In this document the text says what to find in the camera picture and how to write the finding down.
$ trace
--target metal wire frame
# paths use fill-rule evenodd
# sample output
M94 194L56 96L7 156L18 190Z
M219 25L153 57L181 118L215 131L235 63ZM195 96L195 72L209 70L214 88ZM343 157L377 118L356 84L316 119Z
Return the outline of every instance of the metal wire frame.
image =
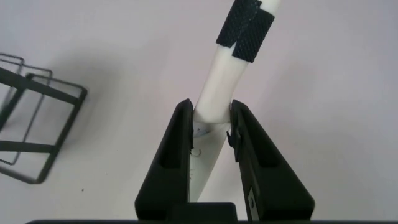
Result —
M42 71L42 72L48 73L48 78L49 79L47 79L46 85L47 86L50 85L51 78L53 77L53 72L51 70L46 69L46 68L39 68L39 67L31 66L31 65L25 65L25 60L23 58L21 58L21 57L18 57L18 56L9 55L9 54L5 54L5 53L0 53L0 56L13 58L13 59L17 59L18 61L20 61L19 63L16 63L16 62L12 62L10 60L4 60L4 59L0 58L0 62L5 62L5 63L13 64L13 65L18 65L18 69L16 71L16 74L18 74L18 75L21 75L21 72L22 72L23 68L29 68L29 69L38 70L38 71ZM14 90L15 90L14 87L10 87L9 88L9 90L7 92L7 95L6 95L4 101L3 101L2 105L1 105L1 110L3 110L4 107L10 102L10 99L11 99L11 96L13 95ZM33 126L33 122L36 119L36 116L37 116L37 113L39 112L40 107L42 106L42 102L44 100L44 96L45 96L44 94L41 94L41 96L39 98L39 101L36 104L35 110L34 110L34 112L32 114L32 117L30 118L29 125L28 125L28 127L27 127L27 129L25 131L24 137L22 138L22 142L26 142L26 139L29 136L30 130L32 129L32 126ZM20 154L21 154L21 152L17 152L16 155L14 156L14 159L12 160L12 162L6 161L4 159L0 159L0 162L5 163L5 164L10 165L10 166L13 166L13 165L15 165L17 163Z

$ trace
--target black grip tape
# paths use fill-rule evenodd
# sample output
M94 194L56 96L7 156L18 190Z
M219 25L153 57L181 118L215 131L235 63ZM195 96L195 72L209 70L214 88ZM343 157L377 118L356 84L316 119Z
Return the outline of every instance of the black grip tape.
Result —
M232 56L251 63L275 18L260 5L258 0L235 0L216 40L224 47L236 42Z

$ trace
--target black plastic holder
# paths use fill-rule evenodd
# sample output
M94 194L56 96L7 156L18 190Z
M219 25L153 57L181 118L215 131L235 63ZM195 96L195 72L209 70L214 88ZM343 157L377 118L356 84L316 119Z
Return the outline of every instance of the black plastic holder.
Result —
M47 160L45 161L45 164L44 164L42 170L40 171L40 174L36 178L28 177L26 175L20 174L16 171L14 171L12 169L8 169L7 167L4 167L4 166L0 166L0 173L8 175L9 177L13 177L17 180L23 181L28 184L41 184L47 178L47 176L50 172L50 169L53 166L53 163L55 162L55 159L57 158L58 153L59 153L64 141L66 140L68 133L69 133L70 129L72 128L73 123L76 120L78 112L80 111L80 108L86 98L88 91L83 86L80 86L80 85L77 85L74 83L70 83L70 82L65 82L63 80L58 80L56 78L52 78L52 72L50 70L25 65L23 58L15 57L15 56L8 55L8 54L0 54L0 56L18 59L20 61L20 63L15 63L15 62L12 62L9 60L0 59L0 61L2 61L2 62L11 63L11 64L19 66L19 68L17 69L17 73L13 73L13 72L10 72L9 70L0 68L0 83L11 87L6 96L6 99L4 100L3 106L0 111L0 131L3 129L4 125L7 123L7 120L9 119L10 115L14 111L19 100L22 98L25 90L31 90L31 91L42 94L40 96L39 102L36 104L34 114L31 117L29 126L25 132L22 142L0 141L0 151L2 151L2 152L17 152L17 154L12 162L5 161L5 160L0 160L0 162L7 164L9 166L13 166L13 165L15 165L15 163L18 160L19 154L22 152L50 154L49 157L47 158ZM24 76L20 75L23 67L34 69L34 70L45 71L49 74L49 76L46 77L44 75L28 73L24 77ZM42 83L36 82L33 80L33 78L41 78L41 79L47 80L47 84L44 85ZM56 90L56 89L50 87L49 86L50 82L57 82L57 83L61 83L63 85L72 86L77 89L80 89L81 92L78 97L71 96L67 93L64 93L60 90ZM49 96L51 98L55 98L57 100L60 100L60 101L63 101L63 102L73 105L73 109L72 109L71 113L69 114L67 122L65 123L64 127L62 128L61 133L59 134L58 139L56 140L54 145L25 142L25 140L27 139L27 137L29 135L30 129L31 129L34 119L37 115L37 112L40 109L40 106L43 102L44 96Z

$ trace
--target white pole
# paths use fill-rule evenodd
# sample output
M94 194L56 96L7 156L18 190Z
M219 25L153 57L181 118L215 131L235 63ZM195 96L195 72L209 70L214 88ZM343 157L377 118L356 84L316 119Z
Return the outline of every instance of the white pole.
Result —
M273 16L280 0L260 0L260 10ZM217 45L205 86L193 112L193 149L190 157L190 201L196 202L213 170L230 128L233 91L248 62L232 56L232 47Z

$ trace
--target white surface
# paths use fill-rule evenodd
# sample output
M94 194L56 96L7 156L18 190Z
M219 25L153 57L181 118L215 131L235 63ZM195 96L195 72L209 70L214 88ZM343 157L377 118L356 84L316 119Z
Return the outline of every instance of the white surface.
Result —
M90 88L46 182L0 175L2 223L135 218L172 111L196 103L231 3L2 2L0 51ZM397 8L282 1L234 93L314 196L314 219L398 219ZM233 161L224 147L200 200L232 201L244 218Z
M197 202L216 164L217 158L223 148L226 132L230 123L209 124L208 133L195 137L195 123L193 149L190 156L190 188L189 201Z
M279 8L280 0L260 0L261 5L260 9L275 15L276 11Z
M247 61L232 56L235 44L232 47L215 46L216 54L193 112L196 122L229 122L232 95L248 65Z

